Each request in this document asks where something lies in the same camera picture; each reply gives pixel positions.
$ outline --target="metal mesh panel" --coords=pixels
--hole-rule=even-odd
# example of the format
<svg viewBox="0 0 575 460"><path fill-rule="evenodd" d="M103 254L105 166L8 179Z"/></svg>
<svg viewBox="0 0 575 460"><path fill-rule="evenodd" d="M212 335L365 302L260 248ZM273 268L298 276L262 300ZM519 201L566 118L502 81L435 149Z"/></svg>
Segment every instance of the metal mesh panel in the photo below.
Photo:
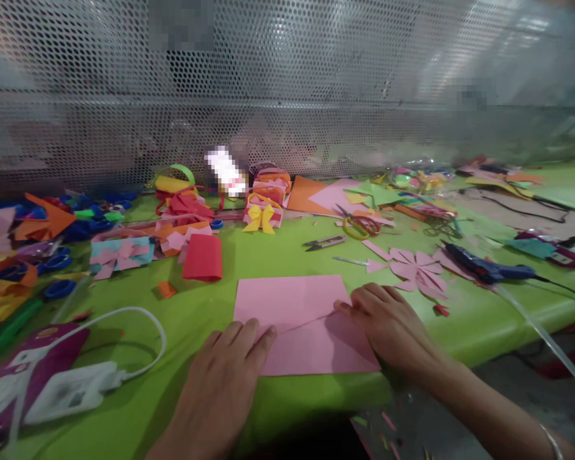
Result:
<svg viewBox="0 0 575 460"><path fill-rule="evenodd" d="M216 0L212 43L183 43L200 6L149 1L0 0L0 189L201 177L218 144L322 177L575 157L575 9Z"/></svg>

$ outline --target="white cable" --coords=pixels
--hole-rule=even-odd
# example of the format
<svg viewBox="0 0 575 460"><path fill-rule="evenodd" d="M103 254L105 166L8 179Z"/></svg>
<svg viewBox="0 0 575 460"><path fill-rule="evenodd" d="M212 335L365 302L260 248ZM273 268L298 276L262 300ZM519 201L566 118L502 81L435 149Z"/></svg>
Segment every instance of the white cable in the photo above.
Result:
<svg viewBox="0 0 575 460"><path fill-rule="evenodd" d="M47 347L45 347L45 352L43 353L43 355L41 357L38 357L36 360L31 361L27 370L26 370L26 375L25 377L20 381L20 385L19 385L19 392L17 394L17 398L15 400L15 408L13 410L13 418L11 419L11 427L8 433L8 446L6 448L6 457L9 460L15 460L15 446L17 444L17 438L19 436L19 424L21 423L21 418L23 415L23 411L24 411L24 401L26 398L26 394L27 394L27 386L30 383L30 379L32 378L32 372L34 372L34 369L36 367L36 364L43 359L47 353L55 346L57 346L59 343L62 343L63 341L65 341L67 338L72 337L73 335L77 334L78 332L81 332L83 329L91 326L92 324L95 324L105 318L108 318L109 316L113 316L117 313L122 313L125 311L138 311L140 313L143 313L145 316L149 317L149 319L153 322L153 324L158 328L158 331L160 332L160 338L162 340L162 345L160 347L160 351L158 353L158 355L156 356L156 358L148 365L146 365L145 367L143 367L142 369L139 369L138 371L135 372L131 372L130 374L125 374L123 380L129 380L131 378L134 377L138 377L141 374L144 374L145 372L147 372L149 369L151 369L162 357L162 355L164 354L164 351L166 350L166 333L164 332L164 328L162 327L162 325L160 324L160 322L158 321L158 319L152 315L150 312L148 312L145 309L142 309L140 307L124 307L124 308L120 308L118 310L109 312L109 313L105 313L102 316L98 316L95 319L92 319L91 321L88 321L87 323L79 326L76 329L73 329L72 331L68 332L67 334L64 334L62 337L60 337L58 340L56 340L55 342L53 342L51 345L48 345Z"/></svg>
<svg viewBox="0 0 575 460"><path fill-rule="evenodd" d="M524 317L524 319L530 323L535 331L539 334L541 339L551 348L554 354L558 357L560 361L566 366L569 372L575 377L575 365L571 362L569 357L562 351L562 348L558 346L556 341L552 339L551 335L541 326L531 315L526 311L524 306L519 303L503 286L497 285L498 292L502 294L511 304L516 308L516 310Z"/></svg>

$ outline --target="floor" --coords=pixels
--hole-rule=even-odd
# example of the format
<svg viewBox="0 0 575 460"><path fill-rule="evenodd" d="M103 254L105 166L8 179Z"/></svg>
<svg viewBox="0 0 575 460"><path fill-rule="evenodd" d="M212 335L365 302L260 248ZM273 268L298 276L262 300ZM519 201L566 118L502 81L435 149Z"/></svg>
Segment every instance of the floor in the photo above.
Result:
<svg viewBox="0 0 575 460"><path fill-rule="evenodd" d="M575 335L558 339L565 351L575 348ZM529 362L551 357L537 344L519 350L534 355ZM500 393L575 443L575 381L546 380L517 355L502 356L475 369ZM383 413L396 428L393 430ZM374 460L488 460L477 440L443 406L418 390L401 394L390 406L363 411L352 424Z"/></svg>

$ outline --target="left hand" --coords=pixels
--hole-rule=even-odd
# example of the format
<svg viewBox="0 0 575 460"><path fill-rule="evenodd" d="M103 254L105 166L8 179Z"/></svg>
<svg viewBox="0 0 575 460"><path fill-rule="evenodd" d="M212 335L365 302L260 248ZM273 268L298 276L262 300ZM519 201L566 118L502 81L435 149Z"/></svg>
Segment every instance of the left hand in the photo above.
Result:
<svg viewBox="0 0 575 460"><path fill-rule="evenodd" d="M217 460L230 454L251 406L277 329L254 343L256 319L214 331L192 361L174 416L146 460Z"/></svg>

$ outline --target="scissors with yellow handle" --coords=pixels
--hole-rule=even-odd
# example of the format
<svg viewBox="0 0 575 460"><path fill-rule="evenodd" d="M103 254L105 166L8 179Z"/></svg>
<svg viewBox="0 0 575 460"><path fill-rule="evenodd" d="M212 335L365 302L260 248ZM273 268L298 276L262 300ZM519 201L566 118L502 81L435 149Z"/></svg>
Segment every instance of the scissors with yellow handle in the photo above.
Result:
<svg viewBox="0 0 575 460"><path fill-rule="evenodd" d="M366 240L369 236L377 236L381 233L381 225L370 217L354 216L341 208L338 204L337 207L345 216L345 219L343 220L343 230L345 230L345 233L350 237L355 238L356 240ZM351 229L355 229L357 233L352 231L348 224L351 224Z"/></svg>

